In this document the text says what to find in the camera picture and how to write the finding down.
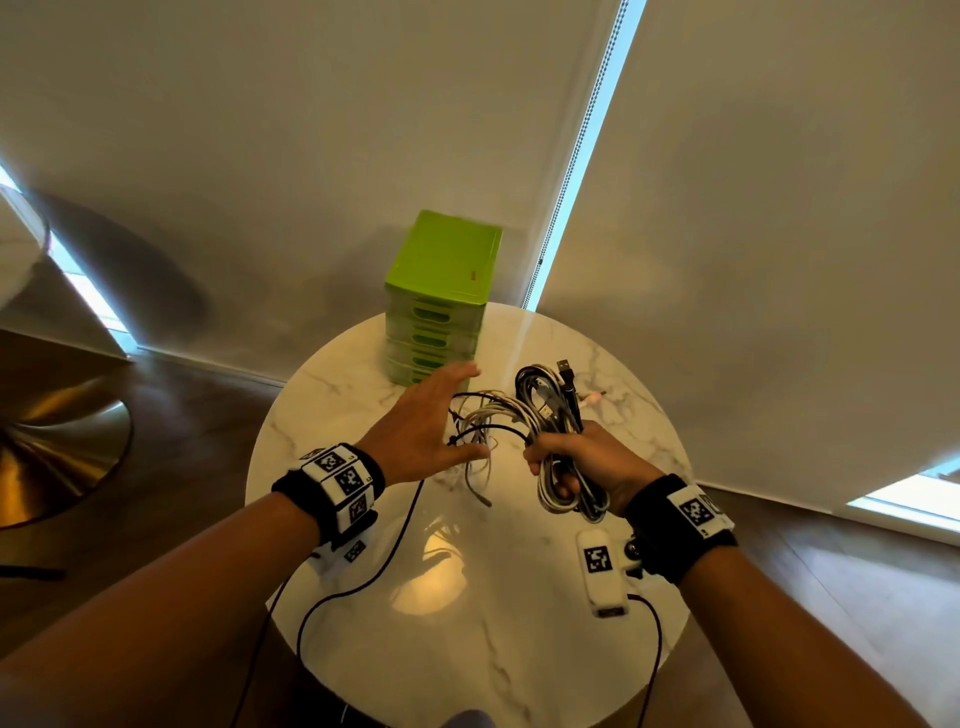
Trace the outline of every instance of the hand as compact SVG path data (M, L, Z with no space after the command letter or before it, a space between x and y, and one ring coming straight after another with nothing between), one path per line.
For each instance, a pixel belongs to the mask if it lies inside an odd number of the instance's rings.
M591 420L584 420L582 435L561 435L544 432L533 445L523 451L530 472L540 474L540 463L548 454L572 457L580 472L610 494L610 512L622 516L639 491L663 476L639 455L631 452L607 430ZM560 478L561 488L580 492L580 481L573 473Z
M376 460L387 485L422 480L470 460L490 457L486 445L444 442L447 409L464 379L480 374L471 361L447 364L400 395L393 409L356 447Z

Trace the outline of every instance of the black wristband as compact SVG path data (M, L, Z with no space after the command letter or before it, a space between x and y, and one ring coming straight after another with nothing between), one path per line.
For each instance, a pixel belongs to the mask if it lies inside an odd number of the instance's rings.
M386 481L377 462L353 445L340 443L305 454L271 489L283 493L320 528L321 544L358 533Z
M634 496L624 517L634 528L643 567L678 584L697 560L718 546L736 546L733 521L697 486L664 475Z

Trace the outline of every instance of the person's left arm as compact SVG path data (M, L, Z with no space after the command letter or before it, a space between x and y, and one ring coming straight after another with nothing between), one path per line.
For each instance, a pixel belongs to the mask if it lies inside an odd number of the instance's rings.
M489 454L482 445L444 444L450 399L477 374L472 363L443 367L356 444L386 485ZM53 702L71 726L126 724L227 643L320 540L312 516L270 493L15 650L0 662L0 679Z

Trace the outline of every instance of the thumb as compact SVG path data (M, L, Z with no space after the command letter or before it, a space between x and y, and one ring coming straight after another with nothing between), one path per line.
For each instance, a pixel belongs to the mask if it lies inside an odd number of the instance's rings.
M559 432L543 432L534 444L523 451L528 463L539 463L549 454L576 457L583 443L582 435L562 435Z
M486 445L467 443L466 445L449 446L444 448L444 469L452 468L454 465L463 465L470 460L483 460L486 457L490 457L490 448Z

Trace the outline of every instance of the forearm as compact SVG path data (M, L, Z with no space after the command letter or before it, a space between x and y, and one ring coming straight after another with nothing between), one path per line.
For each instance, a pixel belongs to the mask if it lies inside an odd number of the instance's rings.
M757 728L926 726L738 548L707 553L680 590Z
M137 571L0 663L71 724L126 722L233 637L319 542L270 494Z

